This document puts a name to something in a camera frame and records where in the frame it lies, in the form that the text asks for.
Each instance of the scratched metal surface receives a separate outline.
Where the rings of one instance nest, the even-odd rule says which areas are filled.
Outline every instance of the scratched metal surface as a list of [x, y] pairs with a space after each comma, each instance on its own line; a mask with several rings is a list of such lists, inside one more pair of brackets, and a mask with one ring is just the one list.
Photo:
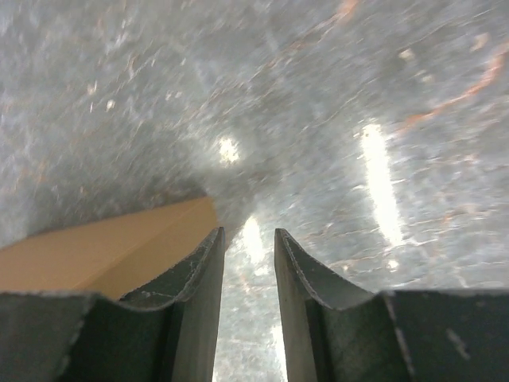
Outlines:
[[284, 227], [362, 287], [509, 287], [509, 2], [0, 2], [0, 244], [203, 194], [216, 380], [284, 380]]

